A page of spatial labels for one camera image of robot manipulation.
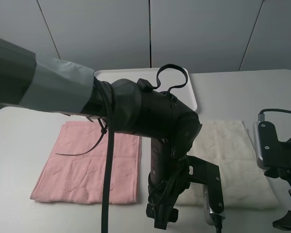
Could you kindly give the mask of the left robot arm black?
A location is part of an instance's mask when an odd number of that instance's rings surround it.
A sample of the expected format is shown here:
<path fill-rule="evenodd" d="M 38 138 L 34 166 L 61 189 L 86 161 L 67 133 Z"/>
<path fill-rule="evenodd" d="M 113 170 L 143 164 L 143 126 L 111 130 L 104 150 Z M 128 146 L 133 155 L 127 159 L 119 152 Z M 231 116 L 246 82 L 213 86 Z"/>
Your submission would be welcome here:
<path fill-rule="evenodd" d="M 145 79 L 114 83 L 98 80 L 94 71 L 76 63 L 43 58 L 0 38 L 0 109 L 22 107 L 64 115 L 98 117 L 109 132 L 102 195 L 101 230 L 108 230 L 109 195 L 115 133 L 151 139 L 146 215 L 166 229 L 176 222 L 174 207 L 189 187 L 191 149 L 201 124 L 196 112 L 170 90 L 158 92 Z"/>

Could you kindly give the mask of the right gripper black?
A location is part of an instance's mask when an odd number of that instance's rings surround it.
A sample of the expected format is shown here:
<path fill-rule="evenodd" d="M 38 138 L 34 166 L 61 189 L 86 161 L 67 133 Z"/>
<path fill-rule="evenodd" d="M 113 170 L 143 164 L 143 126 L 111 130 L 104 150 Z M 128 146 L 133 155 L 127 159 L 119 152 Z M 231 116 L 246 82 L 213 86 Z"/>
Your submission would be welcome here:
<path fill-rule="evenodd" d="M 281 178 L 288 182 L 291 187 L 291 138 L 286 142 L 275 140 L 267 142 L 264 152 L 264 175 L 270 178 Z M 280 219 L 273 222 L 273 227 L 283 231 L 291 231 L 291 211 Z"/>

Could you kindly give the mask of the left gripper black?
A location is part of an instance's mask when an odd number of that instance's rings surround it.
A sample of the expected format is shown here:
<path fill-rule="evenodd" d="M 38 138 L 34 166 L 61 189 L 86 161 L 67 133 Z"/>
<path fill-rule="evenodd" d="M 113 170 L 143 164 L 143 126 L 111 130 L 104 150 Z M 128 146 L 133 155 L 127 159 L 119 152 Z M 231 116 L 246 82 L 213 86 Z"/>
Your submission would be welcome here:
<path fill-rule="evenodd" d="M 189 161 L 187 156 L 173 158 L 176 150 L 165 140 L 151 139 L 151 164 L 148 176 L 148 204 L 146 216 L 154 219 L 154 227 L 167 229 L 176 222 L 175 203 L 188 188 Z"/>

